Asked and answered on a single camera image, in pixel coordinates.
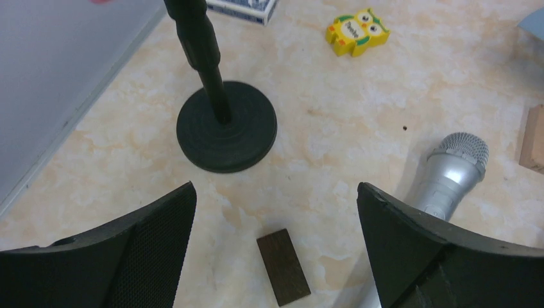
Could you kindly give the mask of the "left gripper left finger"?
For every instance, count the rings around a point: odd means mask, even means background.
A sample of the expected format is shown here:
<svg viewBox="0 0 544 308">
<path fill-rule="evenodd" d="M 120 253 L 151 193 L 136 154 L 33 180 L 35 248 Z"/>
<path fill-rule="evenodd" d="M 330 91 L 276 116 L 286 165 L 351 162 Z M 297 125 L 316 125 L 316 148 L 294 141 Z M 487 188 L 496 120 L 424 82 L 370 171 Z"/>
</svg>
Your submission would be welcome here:
<svg viewBox="0 0 544 308">
<path fill-rule="evenodd" d="M 1 252 L 1 306 L 172 307 L 196 202 L 186 183 L 49 246 Z"/>
</svg>

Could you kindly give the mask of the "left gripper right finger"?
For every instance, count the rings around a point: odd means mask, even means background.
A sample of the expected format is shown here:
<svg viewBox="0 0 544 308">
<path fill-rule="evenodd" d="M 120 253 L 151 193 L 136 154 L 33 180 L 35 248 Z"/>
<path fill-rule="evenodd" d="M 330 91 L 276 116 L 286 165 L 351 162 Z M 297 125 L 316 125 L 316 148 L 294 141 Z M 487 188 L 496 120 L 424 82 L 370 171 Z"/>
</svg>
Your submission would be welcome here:
<svg viewBox="0 0 544 308">
<path fill-rule="evenodd" d="M 486 237 L 369 183 L 357 206 L 383 307 L 542 307 L 543 250 Z"/>
</svg>

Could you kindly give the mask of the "light blue music stand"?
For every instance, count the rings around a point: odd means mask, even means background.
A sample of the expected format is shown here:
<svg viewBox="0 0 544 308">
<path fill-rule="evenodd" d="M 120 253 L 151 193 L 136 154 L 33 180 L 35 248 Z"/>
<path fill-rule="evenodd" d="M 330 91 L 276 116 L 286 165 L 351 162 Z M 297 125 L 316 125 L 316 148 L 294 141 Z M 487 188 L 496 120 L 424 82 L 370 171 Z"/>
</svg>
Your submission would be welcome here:
<svg viewBox="0 0 544 308">
<path fill-rule="evenodd" d="M 534 35 L 537 39 L 544 40 L 544 31 L 543 31 L 543 13 L 544 7 L 537 9 L 536 11 L 530 13 L 528 16 L 523 18 L 519 23 L 518 27 L 523 29 L 527 33 Z"/>
</svg>

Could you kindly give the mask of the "grey microphone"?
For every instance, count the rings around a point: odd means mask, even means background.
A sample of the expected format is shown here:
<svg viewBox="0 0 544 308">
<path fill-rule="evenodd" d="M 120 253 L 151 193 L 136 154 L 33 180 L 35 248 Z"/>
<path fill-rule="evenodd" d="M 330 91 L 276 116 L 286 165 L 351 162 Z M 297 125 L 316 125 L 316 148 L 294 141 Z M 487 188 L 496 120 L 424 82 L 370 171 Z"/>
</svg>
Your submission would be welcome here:
<svg viewBox="0 0 544 308">
<path fill-rule="evenodd" d="M 476 135 L 447 135 L 427 157 L 409 205 L 449 221 L 461 200 L 484 179 L 488 145 Z"/>
</svg>

